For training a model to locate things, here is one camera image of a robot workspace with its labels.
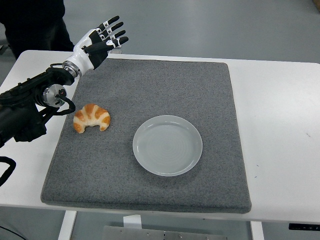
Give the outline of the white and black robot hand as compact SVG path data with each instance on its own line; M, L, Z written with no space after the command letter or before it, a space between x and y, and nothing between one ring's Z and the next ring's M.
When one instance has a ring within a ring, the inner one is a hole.
M119 30L124 23L114 16L90 29L74 46L73 53L63 63L62 68L73 77L81 77L94 70L108 57L111 50L121 47L129 38L125 30Z

